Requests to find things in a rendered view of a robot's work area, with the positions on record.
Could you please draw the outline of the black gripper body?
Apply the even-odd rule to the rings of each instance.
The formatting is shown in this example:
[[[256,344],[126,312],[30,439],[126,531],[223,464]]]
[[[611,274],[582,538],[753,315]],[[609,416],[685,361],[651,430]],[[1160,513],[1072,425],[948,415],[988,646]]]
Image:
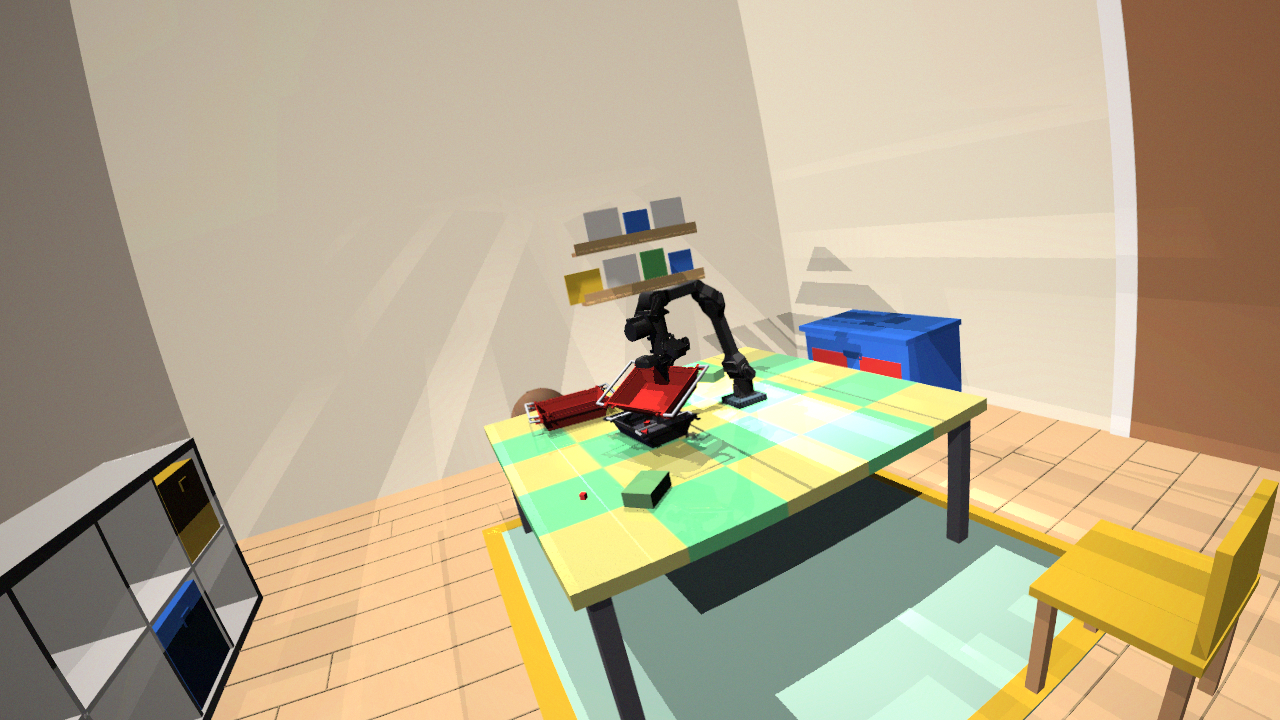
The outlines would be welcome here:
[[[646,340],[652,341],[650,354],[654,354],[654,355],[643,355],[641,357],[636,357],[636,360],[635,360],[636,368],[646,368],[648,369],[648,368],[652,368],[652,366],[657,366],[657,363],[658,364],[666,363],[666,357],[672,357],[668,354],[662,355],[663,352],[660,351],[660,341],[663,338],[669,340],[669,334],[671,333],[668,333],[668,331],[658,333],[658,334],[649,334],[649,337],[646,337]]]

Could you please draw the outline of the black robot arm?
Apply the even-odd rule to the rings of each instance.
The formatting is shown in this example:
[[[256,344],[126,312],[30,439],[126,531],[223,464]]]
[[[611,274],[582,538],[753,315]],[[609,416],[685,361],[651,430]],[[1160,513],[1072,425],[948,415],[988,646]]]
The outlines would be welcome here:
[[[749,365],[748,359],[735,345],[733,336],[724,316],[724,297],[719,291],[704,284],[701,281],[689,281],[684,284],[675,284],[666,290],[644,291],[643,293],[639,293],[637,307],[634,318],[626,319],[626,338],[634,342],[643,340],[649,334],[666,332],[667,325],[664,315],[669,313],[669,310],[666,309],[666,305],[669,304],[669,301],[684,297],[689,293],[691,293],[692,299],[698,301],[703,313],[710,316],[710,322],[716,328],[716,333],[721,341],[721,348],[724,354],[721,366],[723,366],[723,372],[728,375],[728,378],[733,379],[733,396],[737,398],[748,398],[756,395],[754,392],[753,382],[753,379],[756,378],[756,370]],[[669,334],[669,340],[663,338],[660,341],[662,355],[668,354],[675,359],[685,356],[687,348],[690,348],[689,337],[675,340],[675,334]]]

